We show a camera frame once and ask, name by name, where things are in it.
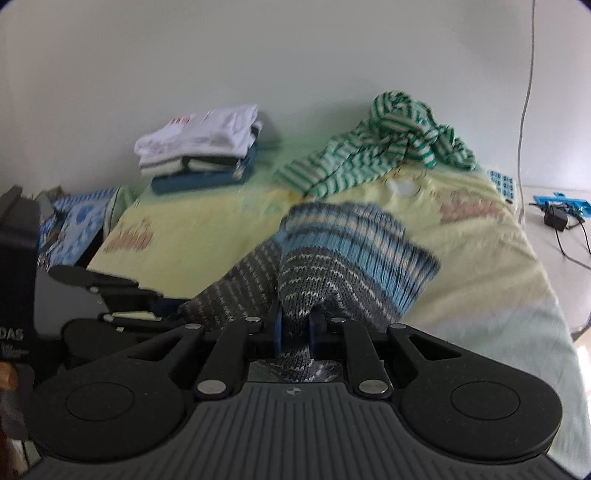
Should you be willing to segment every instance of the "metal rivet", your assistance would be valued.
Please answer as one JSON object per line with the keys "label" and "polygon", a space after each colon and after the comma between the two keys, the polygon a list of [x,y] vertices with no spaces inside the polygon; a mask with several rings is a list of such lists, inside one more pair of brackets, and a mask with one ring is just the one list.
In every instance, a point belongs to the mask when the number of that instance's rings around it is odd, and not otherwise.
{"label": "metal rivet", "polygon": [[197,385],[197,390],[206,395],[218,395],[226,389],[226,384],[221,380],[203,380]]}
{"label": "metal rivet", "polygon": [[388,384],[381,380],[363,380],[359,384],[359,390],[367,395],[380,395],[388,390]]}

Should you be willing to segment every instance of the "folded clothes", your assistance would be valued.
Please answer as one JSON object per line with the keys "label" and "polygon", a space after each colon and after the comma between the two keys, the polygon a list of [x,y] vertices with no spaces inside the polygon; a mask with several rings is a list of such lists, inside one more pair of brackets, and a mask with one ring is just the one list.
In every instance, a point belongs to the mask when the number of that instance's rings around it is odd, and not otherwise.
{"label": "folded clothes", "polygon": [[294,160],[275,176],[310,199],[377,180],[405,160],[427,168],[441,162],[460,170],[478,166],[472,150],[431,109],[404,92],[378,96],[369,117],[354,130],[331,138],[324,150]]}
{"label": "folded clothes", "polygon": [[37,266],[75,265],[102,228],[114,192],[98,190],[53,202],[56,214],[41,225]]}
{"label": "folded clothes", "polygon": [[330,381],[335,362],[314,362],[307,341],[312,308],[385,331],[400,320],[439,271],[428,251],[377,205],[305,203],[279,231],[226,275],[183,304],[173,320],[219,330],[248,316],[264,317],[281,300],[281,358],[258,370],[277,380]]}
{"label": "folded clothes", "polygon": [[154,193],[183,192],[185,190],[210,189],[224,185],[246,182],[254,170],[256,157],[256,143],[248,149],[246,157],[238,160],[238,166],[233,170],[218,171],[179,171],[171,175],[163,175],[152,179]]}
{"label": "folded clothes", "polygon": [[[255,122],[251,126],[251,134],[255,140],[261,130],[261,123]],[[240,169],[245,157],[228,157],[221,155],[184,155],[177,158],[159,161],[153,164],[140,162],[139,172],[143,177],[158,177],[172,175],[182,171],[237,171]]]}
{"label": "folded clothes", "polygon": [[184,156],[244,158],[255,141],[251,127],[261,127],[257,115],[256,105],[243,105],[174,118],[135,143],[139,166],[154,167]]}

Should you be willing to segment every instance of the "bed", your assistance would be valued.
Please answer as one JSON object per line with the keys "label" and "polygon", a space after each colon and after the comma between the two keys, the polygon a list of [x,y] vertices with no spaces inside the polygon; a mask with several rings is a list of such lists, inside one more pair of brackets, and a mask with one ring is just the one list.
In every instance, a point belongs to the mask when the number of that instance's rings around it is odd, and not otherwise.
{"label": "bed", "polygon": [[[315,146],[261,150],[255,175],[243,186],[166,196],[146,189],[89,268],[135,278],[169,297],[195,296],[304,201],[271,173]],[[401,194],[400,185],[417,191]],[[434,252],[441,270],[402,321],[548,382],[563,403],[549,454],[584,477],[591,470],[591,442],[577,355],[514,208],[492,183],[481,173],[405,164],[326,201],[377,203],[404,224],[411,241]]]}

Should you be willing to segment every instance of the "blue object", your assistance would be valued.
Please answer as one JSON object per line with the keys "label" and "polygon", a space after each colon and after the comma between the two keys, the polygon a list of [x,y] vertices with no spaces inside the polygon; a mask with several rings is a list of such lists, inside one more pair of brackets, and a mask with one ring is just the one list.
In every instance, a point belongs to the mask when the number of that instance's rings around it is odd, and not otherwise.
{"label": "blue object", "polygon": [[568,198],[560,192],[554,192],[554,195],[554,197],[534,195],[534,200],[541,207],[543,207],[546,203],[566,203],[574,210],[578,210],[582,216],[591,217],[591,204],[587,200]]}
{"label": "blue object", "polygon": [[176,313],[178,308],[191,299],[160,299],[152,305],[151,311],[157,317],[167,317]]}
{"label": "blue object", "polygon": [[515,182],[511,177],[503,175],[502,173],[495,170],[489,170],[488,177],[495,186],[497,192],[503,195],[504,198],[511,201],[515,200]]}
{"label": "blue object", "polygon": [[224,185],[234,185],[246,182],[254,170],[256,143],[249,149],[246,157],[241,160],[237,170],[233,171],[182,171],[154,177],[152,190],[154,193],[183,192],[185,190],[210,189]]}
{"label": "blue object", "polygon": [[[107,203],[114,192],[115,189],[98,190],[63,197],[53,202],[54,210],[65,213],[66,218],[59,239],[43,254],[47,257],[47,267],[75,265],[103,228]],[[42,251],[57,221],[57,216],[54,215],[41,225],[39,245]]]}

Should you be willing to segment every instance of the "charger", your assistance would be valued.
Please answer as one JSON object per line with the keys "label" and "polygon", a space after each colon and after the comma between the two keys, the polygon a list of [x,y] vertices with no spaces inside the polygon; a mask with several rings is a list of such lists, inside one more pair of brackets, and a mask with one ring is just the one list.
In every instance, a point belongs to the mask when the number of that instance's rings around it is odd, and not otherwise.
{"label": "charger", "polygon": [[556,208],[554,205],[548,205],[544,213],[544,223],[559,232],[564,232],[564,229],[569,223],[569,216],[566,212]]}

